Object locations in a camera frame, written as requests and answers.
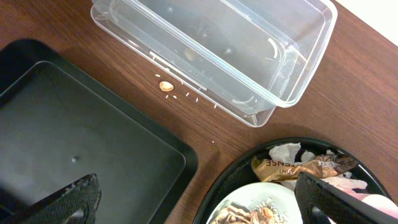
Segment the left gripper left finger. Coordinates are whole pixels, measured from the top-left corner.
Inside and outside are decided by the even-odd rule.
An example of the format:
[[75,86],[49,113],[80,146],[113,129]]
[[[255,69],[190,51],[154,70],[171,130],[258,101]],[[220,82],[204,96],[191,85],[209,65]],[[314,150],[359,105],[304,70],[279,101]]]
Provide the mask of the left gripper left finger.
[[7,217],[6,224],[90,224],[96,221],[101,189],[96,174],[87,174],[64,188]]

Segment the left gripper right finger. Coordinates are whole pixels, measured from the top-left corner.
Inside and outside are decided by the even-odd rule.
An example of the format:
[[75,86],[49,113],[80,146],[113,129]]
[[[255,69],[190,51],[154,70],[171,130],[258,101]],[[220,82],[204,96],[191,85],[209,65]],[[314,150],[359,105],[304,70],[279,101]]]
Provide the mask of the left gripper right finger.
[[299,173],[295,198],[304,224],[397,224],[394,218],[307,172]]

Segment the gold snack wrapper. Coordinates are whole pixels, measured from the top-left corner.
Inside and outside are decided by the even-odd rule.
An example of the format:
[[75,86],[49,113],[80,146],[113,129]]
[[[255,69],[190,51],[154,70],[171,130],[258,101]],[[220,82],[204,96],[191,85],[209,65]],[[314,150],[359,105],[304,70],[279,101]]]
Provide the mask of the gold snack wrapper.
[[319,155],[314,159],[299,164],[254,158],[251,168],[261,182],[280,182],[298,179],[299,173],[307,172],[317,178],[334,177],[356,167],[359,162],[351,156],[340,154]]

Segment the pink cup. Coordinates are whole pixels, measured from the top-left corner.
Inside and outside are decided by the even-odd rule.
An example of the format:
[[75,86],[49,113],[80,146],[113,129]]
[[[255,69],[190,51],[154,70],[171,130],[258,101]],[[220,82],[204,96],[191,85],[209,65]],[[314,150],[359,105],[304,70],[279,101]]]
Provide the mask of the pink cup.
[[397,223],[397,205],[379,194],[361,194],[353,190],[343,191],[345,202],[355,215],[365,223]]

